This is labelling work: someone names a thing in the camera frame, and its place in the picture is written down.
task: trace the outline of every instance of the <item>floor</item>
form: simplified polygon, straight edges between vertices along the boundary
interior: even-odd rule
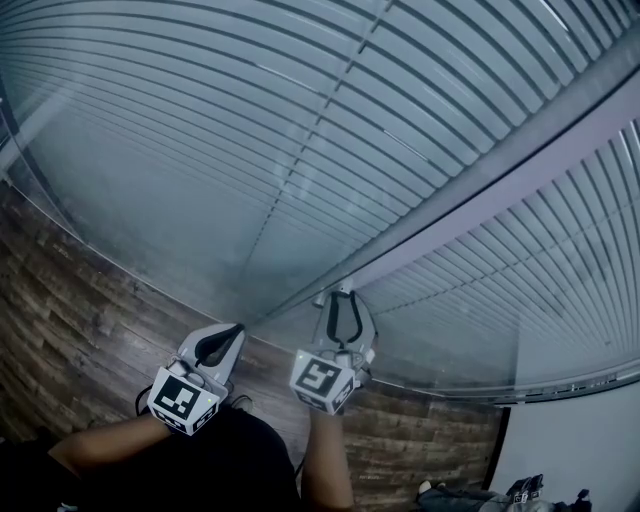
[[[212,320],[82,245],[0,183],[0,432],[28,439],[134,414],[134,399],[191,330]],[[291,354],[251,339],[235,394],[283,437],[297,464],[306,410],[287,387]],[[479,487],[501,411],[372,384],[345,417],[359,509],[406,511],[424,478]]]

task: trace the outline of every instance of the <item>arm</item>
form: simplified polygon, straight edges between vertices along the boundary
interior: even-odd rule
[[[342,416],[311,409],[302,473],[302,499],[310,510],[351,510],[353,489],[344,450]]]
[[[127,459],[170,435],[164,423],[147,414],[72,434],[51,448],[49,455],[81,476],[92,468]]]

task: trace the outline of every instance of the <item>wood panel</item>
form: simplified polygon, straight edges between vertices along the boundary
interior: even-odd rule
[[[0,185],[0,429],[57,436],[134,414],[134,399],[193,329],[212,323],[96,254]],[[287,386],[292,358],[250,339],[234,394],[304,453],[306,410]],[[500,411],[373,383],[345,415],[359,506],[408,510],[424,478],[479,487]]]

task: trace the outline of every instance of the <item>forearm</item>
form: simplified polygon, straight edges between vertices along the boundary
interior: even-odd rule
[[[306,503],[330,510],[353,507],[351,475],[344,449],[342,417],[311,410],[311,432],[302,473]]]
[[[49,450],[49,455],[80,476],[86,470],[125,460],[169,435],[164,423],[147,414],[72,434]]]

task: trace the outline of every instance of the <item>white wall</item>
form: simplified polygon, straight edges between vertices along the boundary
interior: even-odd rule
[[[628,509],[640,493],[640,384],[512,408],[491,490],[544,474],[543,497],[591,491],[594,512]]]

